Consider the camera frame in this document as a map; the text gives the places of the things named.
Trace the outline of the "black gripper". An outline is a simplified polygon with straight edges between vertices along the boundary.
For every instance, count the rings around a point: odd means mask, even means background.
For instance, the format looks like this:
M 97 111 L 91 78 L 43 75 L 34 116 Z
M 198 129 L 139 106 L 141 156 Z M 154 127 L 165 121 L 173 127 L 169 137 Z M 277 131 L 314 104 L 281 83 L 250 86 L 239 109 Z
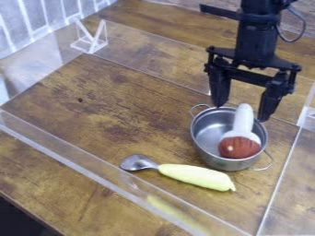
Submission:
M 294 92 L 295 78 L 302 66 L 277 55 L 263 61 L 238 59 L 235 50 L 229 48 L 210 46 L 207 53 L 210 56 L 205 72 L 210 77 L 213 104 L 222 107 L 227 103 L 233 79 L 265 87 L 258 119 L 262 123 L 266 122 L 275 113 L 282 98 Z M 271 77 L 253 72 L 254 68 L 274 68 L 278 72 Z

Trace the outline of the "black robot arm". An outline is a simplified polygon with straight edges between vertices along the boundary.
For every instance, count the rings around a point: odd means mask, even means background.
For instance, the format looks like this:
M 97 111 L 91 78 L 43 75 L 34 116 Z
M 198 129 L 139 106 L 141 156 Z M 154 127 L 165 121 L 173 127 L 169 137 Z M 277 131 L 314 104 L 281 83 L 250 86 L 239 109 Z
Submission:
M 277 41 L 281 32 L 281 12 L 294 11 L 298 0 L 242 0 L 235 11 L 201 5 L 203 13 L 239 21 L 237 46 L 233 49 L 211 46 L 207 48 L 209 74 L 213 104 L 223 106 L 229 101 L 230 85 L 239 80 L 266 90 L 261 96 L 259 120 L 270 119 L 283 96 L 294 92 L 297 74 L 302 66 L 277 56 Z

